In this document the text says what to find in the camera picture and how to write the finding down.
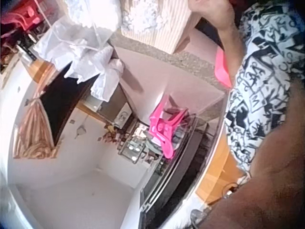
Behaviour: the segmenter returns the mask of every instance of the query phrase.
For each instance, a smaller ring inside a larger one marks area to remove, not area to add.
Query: brown curtain
[[[48,116],[41,103],[44,89],[57,76],[58,72],[50,65],[43,73],[34,98],[24,116],[14,139],[13,158],[44,159],[56,158],[61,140],[55,146]]]

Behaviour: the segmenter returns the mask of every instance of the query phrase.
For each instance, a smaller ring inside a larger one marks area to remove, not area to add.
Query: pink plastic chair
[[[222,48],[217,48],[216,61],[215,61],[215,76],[224,86],[232,88],[230,75]]]
[[[174,155],[172,136],[177,126],[184,118],[187,109],[183,109],[178,114],[172,115],[168,120],[160,118],[168,99],[168,95],[163,96],[154,112],[150,115],[150,127],[148,132],[161,142],[164,156],[170,159]]]
[[[44,11],[46,15],[52,12],[52,8],[48,8]],[[13,10],[12,12],[7,12],[1,16],[2,24],[15,23],[16,26],[21,26],[24,31],[27,31],[32,26],[37,25],[44,20],[42,14],[39,13],[35,1],[28,0],[22,6]]]

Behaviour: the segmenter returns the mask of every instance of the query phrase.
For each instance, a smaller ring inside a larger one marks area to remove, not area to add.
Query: countertop
[[[113,34],[109,42],[114,47],[121,47],[134,52],[139,52],[169,63],[207,81],[217,89],[225,91],[225,88],[214,76],[214,65],[189,52],[181,51],[174,54],[168,54],[150,45],[124,37],[119,31]]]

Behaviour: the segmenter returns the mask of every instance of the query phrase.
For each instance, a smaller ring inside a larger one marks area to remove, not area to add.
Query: kitchen
[[[198,34],[198,31],[191,34],[196,39],[197,35],[203,35]],[[190,39],[196,43],[194,37],[191,36]],[[220,104],[220,108],[223,107],[226,94],[213,76],[217,45],[207,37],[203,39],[212,45],[208,45],[209,53],[206,47],[202,47],[205,49],[199,52],[204,53],[202,60],[187,51],[170,55],[116,34],[110,40],[114,46],[112,58],[119,58],[125,67],[117,87],[120,96],[116,98],[119,99],[110,99],[108,109],[103,112],[100,108],[105,102],[94,103],[88,98],[87,91],[82,89],[82,97],[76,102],[73,98],[75,107],[62,115],[63,121],[59,127],[52,125],[51,116],[55,116],[55,113],[51,114],[48,110],[47,103],[54,104],[54,100],[51,103],[47,99],[53,98],[54,91],[48,91],[52,88],[50,84],[41,100],[52,133],[57,129],[53,136],[60,142],[56,158],[13,158],[15,125],[19,126],[23,122],[29,108],[24,104],[33,99],[45,72],[33,73],[34,70],[30,68],[28,73],[29,68],[17,62],[1,91],[4,101],[1,110],[11,110],[4,117],[11,117],[5,130],[12,133],[11,136],[6,136],[8,141],[6,144],[1,143],[1,146],[7,147],[3,153],[7,157],[4,171],[13,195],[12,205],[15,207],[12,211],[20,209],[19,217],[24,214],[24,224],[46,229],[130,229],[138,228],[145,221],[147,228],[153,228],[153,223],[161,226],[167,221],[155,213],[166,206],[165,199],[169,200],[174,193],[180,196],[180,201],[168,209],[168,217],[175,213],[183,199],[188,203],[190,199],[197,198],[193,209],[206,207],[208,198],[202,199],[202,195],[195,194],[195,186],[199,187],[199,183],[203,182],[206,168],[201,165],[204,161],[206,164],[212,161],[211,155],[215,153],[217,142],[222,136],[222,119],[213,118],[221,117],[221,109],[215,109],[215,106]],[[164,160],[162,154],[154,152],[147,144],[142,144],[146,142],[146,137],[141,134],[148,130],[151,113],[167,94],[176,108],[187,108],[189,114],[184,135],[172,160]],[[16,99],[14,108],[7,100],[11,97]],[[125,123],[118,124],[116,118],[119,118],[121,111],[127,111],[128,116],[124,118]],[[107,136],[110,136],[109,142],[105,141]],[[133,144],[132,137],[141,139],[142,142],[137,144],[141,146],[141,153],[126,152]],[[202,146],[201,140],[205,137],[208,140]],[[194,158],[199,160],[197,163],[200,166],[195,167],[196,171],[191,171],[190,165],[196,164]],[[185,174],[189,173],[192,174],[194,183],[188,184],[186,190],[177,189],[180,182],[185,181]],[[235,176],[219,180],[224,185],[234,178]]]

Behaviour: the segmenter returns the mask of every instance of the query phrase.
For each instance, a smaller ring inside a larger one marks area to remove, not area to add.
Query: white plastic bag
[[[123,74],[124,65],[119,59],[112,59],[105,74],[100,74],[91,88],[91,95],[97,99],[109,102]]]
[[[99,51],[90,50],[86,52],[79,60],[74,60],[65,78],[77,78],[77,83],[91,79],[98,74],[105,74],[105,68],[111,58],[113,47],[106,44]]]
[[[94,30],[100,47],[121,25],[120,0],[64,0],[64,2],[70,20]]]

